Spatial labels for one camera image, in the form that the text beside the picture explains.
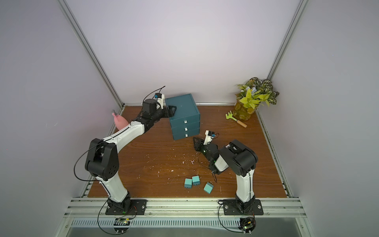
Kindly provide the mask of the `teal drawer cabinet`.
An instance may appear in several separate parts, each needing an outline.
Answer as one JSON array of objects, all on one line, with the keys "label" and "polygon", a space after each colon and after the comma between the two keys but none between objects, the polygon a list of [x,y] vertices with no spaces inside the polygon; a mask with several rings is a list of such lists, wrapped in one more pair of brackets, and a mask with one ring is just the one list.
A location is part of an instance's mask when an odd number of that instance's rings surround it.
[{"label": "teal drawer cabinet", "polygon": [[200,112],[192,94],[170,97],[167,106],[175,106],[174,116],[169,119],[174,140],[196,136],[200,133]]}]

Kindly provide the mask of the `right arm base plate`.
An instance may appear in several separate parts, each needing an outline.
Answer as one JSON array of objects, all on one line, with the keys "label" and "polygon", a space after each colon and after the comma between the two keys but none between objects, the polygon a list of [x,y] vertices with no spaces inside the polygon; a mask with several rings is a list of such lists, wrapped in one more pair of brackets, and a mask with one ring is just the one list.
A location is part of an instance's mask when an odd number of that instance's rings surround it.
[{"label": "right arm base plate", "polygon": [[261,216],[264,214],[263,206],[259,199],[243,203],[236,199],[219,200],[225,215]]}]

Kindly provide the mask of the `teal plug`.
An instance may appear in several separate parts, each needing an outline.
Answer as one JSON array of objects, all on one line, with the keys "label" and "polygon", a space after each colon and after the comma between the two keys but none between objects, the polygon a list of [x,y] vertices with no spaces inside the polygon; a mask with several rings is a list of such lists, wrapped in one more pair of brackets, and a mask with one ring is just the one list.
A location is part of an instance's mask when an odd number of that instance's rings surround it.
[{"label": "teal plug", "polygon": [[185,188],[191,188],[192,187],[192,179],[191,178],[186,178],[184,182],[184,187]]},{"label": "teal plug", "polygon": [[214,189],[214,185],[211,183],[211,182],[207,182],[203,188],[203,190],[208,193],[208,194],[211,194],[211,192],[213,191]]},{"label": "teal plug", "polygon": [[198,175],[192,177],[192,184],[194,186],[200,185],[200,177]]}]

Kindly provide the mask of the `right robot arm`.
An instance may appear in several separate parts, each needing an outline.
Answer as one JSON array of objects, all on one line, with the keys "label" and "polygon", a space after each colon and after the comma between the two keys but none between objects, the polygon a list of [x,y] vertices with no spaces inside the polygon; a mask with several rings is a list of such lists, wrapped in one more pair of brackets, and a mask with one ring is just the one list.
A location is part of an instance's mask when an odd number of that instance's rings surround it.
[{"label": "right robot arm", "polygon": [[238,140],[233,140],[219,149],[211,141],[194,137],[194,149],[209,161],[208,168],[215,175],[230,168],[236,174],[236,206],[242,213],[252,209],[255,202],[253,176],[258,162],[256,153]]}]

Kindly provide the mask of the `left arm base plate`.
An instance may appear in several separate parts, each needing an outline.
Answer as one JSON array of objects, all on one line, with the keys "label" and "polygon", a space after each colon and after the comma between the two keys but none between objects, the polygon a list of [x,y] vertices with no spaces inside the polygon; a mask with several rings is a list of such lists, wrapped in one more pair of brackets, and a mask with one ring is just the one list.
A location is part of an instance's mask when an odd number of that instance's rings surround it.
[{"label": "left arm base plate", "polygon": [[146,199],[125,199],[123,202],[107,201],[106,215],[144,215]]}]

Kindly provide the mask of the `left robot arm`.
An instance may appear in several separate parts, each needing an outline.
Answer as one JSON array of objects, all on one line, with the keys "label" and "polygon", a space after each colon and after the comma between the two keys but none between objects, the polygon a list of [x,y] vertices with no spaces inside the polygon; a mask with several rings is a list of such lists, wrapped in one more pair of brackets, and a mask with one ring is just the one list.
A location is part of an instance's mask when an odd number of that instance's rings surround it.
[{"label": "left robot arm", "polygon": [[176,110],[176,106],[165,106],[163,99],[147,99],[138,116],[129,125],[114,135],[91,141],[84,166],[106,190],[108,206],[119,212],[131,209],[130,194],[118,174],[118,153],[135,138],[149,131],[160,119],[173,117]]}]

